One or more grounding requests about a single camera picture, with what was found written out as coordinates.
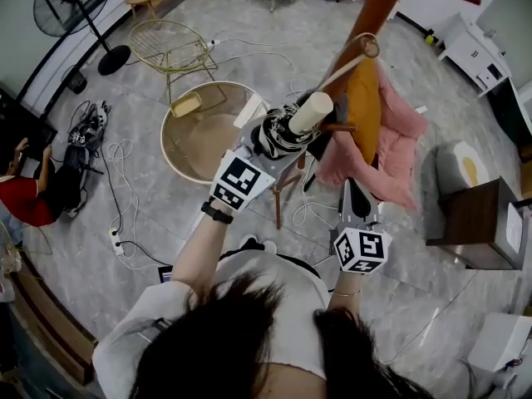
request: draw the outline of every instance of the forearm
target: forearm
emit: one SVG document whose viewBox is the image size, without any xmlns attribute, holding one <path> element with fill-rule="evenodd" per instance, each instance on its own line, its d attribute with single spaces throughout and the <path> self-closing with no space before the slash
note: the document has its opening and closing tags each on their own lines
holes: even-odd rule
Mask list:
<svg viewBox="0 0 532 399">
<path fill-rule="evenodd" d="M 47 160 L 46 158 L 42 160 L 41 174 L 39 175 L 39 180 L 37 181 L 39 185 L 39 193 L 47 190 L 49 164 L 50 164 L 50 160 Z"/>
<path fill-rule="evenodd" d="M 340 272 L 328 309 L 347 308 L 353 315 L 358 314 L 362 276 L 358 273 Z"/>
<path fill-rule="evenodd" d="M 226 214 L 231 209 L 216 201 L 216 209 Z M 172 268 L 172 279 L 188 284 L 196 293 L 212 286 L 216 266 L 224 245 L 228 225 L 205 214 L 181 250 Z"/>
</svg>

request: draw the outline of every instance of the bracelet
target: bracelet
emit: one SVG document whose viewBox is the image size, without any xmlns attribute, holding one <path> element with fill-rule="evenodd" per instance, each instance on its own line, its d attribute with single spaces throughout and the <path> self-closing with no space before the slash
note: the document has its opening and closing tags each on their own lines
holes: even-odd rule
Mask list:
<svg viewBox="0 0 532 399">
<path fill-rule="evenodd" d="M 357 296 L 361 292 L 362 292 L 362 289 L 360 288 L 356 293 L 352 293 L 352 294 L 340 294 L 340 293 L 337 293 L 337 292 L 334 292 L 332 294 L 334 294 L 335 296 L 339 296 L 339 297 L 351 297 L 351 296 Z"/>
</svg>

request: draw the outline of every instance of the gray marble floor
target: gray marble floor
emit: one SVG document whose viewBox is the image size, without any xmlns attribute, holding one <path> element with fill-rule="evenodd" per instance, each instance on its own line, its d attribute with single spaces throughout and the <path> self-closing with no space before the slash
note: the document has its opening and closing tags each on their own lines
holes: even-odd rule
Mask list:
<svg viewBox="0 0 532 399">
<path fill-rule="evenodd" d="M 296 70 L 294 90 L 302 90 L 321 78 L 362 3 L 296 0 L 290 5 L 279 0 L 278 8 L 270 13 L 268 0 L 169 0 L 159 10 L 161 16 L 195 28 L 206 40 L 222 40 L 213 51 L 216 61 L 250 52 L 282 53 Z M 132 26 L 129 21 L 118 28 L 109 43 L 125 42 Z M 255 46 L 234 38 L 276 45 Z M 522 272 L 466 270 L 450 255 L 425 247 L 425 237 L 441 228 L 433 149 L 448 140 L 466 140 L 480 153 L 490 176 L 503 176 L 514 192 L 519 192 L 518 157 L 487 100 L 478 99 L 472 85 L 453 66 L 439 63 L 435 49 L 426 46 L 417 30 L 395 19 L 382 29 L 379 42 L 392 83 L 413 106 L 427 106 L 429 128 L 418 147 L 412 181 L 418 209 L 384 205 L 386 229 L 393 236 L 390 259 L 365 280 L 362 316 L 375 331 L 383 360 L 438 397 L 462 398 L 466 397 L 467 373 L 458 360 L 469 353 L 487 313 L 522 309 L 530 295 L 532 269 L 527 264 Z M 110 103 L 104 153 L 111 142 L 127 138 L 133 143 L 126 177 L 140 200 L 136 240 L 154 257 L 172 264 L 200 215 L 208 190 L 180 178 L 161 154 L 159 132 L 167 111 L 165 78 L 142 63 L 99 76 L 96 66 L 101 55 L 100 50 L 83 70 L 87 89 L 79 96 L 65 91 L 53 108 L 50 122 L 59 130 L 54 156 L 61 159 L 69 120 L 82 101 Z M 251 86 L 279 105 L 292 73 L 280 56 L 249 55 L 220 63 L 214 76 Z M 187 76 L 174 83 L 173 93 L 178 96 L 204 81 L 204 73 Z M 96 167 L 105 170 L 102 160 L 96 161 Z M 111 181 L 125 208 L 130 200 L 125 182 L 116 173 Z M 155 266 L 130 270 L 113 254 L 107 230 L 116 210 L 106 176 L 91 175 L 88 189 L 89 202 L 76 219 L 60 220 L 43 229 L 52 243 L 51 253 L 38 230 L 24 229 L 24 235 L 32 260 L 52 291 L 87 329 L 102 338 L 143 289 L 159 279 Z M 308 195 L 323 204 L 337 201 L 337 191 L 318 183 Z M 272 197 L 262 196 L 236 218 L 224 247 L 230 249 L 244 234 L 255 233 L 260 239 L 276 241 L 280 252 L 318 264 L 328 256 L 328 228 L 311 214 L 301 226 L 294 224 L 293 212 L 302 202 L 299 185 L 283 194 L 283 228 L 277 231 Z M 333 211 L 316 211 L 334 223 Z M 133 217 L 132 211 L 125 214 L 122 239 L 133 239 Z M 128 264 L 142 268 L 150 260 L 137 252 Z M 317 268 L 329 284 L 334 283 L 336 259 L 321 262 Z"/>
</svg>

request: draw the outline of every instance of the pink blanket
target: pink blanket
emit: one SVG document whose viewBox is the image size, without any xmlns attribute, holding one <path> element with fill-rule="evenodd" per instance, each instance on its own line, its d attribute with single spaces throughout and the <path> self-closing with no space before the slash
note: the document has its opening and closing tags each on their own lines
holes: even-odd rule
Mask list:
<svg viewBox="0 0 532 399">
<path fill-rule="evenodd" d="M 415 209 L 410 179 L 417 141 L 425 132 L 427 121 L 397 95 L 378 63 L 377 72 L 382 112 L 377 146 L 379 169 L 366 164 L 350 133 L 336 131 L 319 162 L 316 176 L 331 186 L 340 186 L 347 177 L 352 177 L 378 199 Z"/>
</svg>

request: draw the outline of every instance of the person's left hand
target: person's left hand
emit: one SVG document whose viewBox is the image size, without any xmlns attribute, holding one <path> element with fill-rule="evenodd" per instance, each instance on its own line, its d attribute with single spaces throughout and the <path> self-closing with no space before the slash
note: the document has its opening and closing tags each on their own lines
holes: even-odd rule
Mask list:
<svg viewBox="0 0 532 399">
<path fill-rule="evenodd" d="M 20 143 L 17 145 L 17 147 L 15 148 L 15 151 L 16 151 L 16 152 L 22 152 L 22 151 L 25 150 L 28 146 L 29 146 L 29 144 L 27 143 L 27 137 L 25 137 L 25 138 L 22 139 L 22 140 L 20 141 Z"/>
</svg>

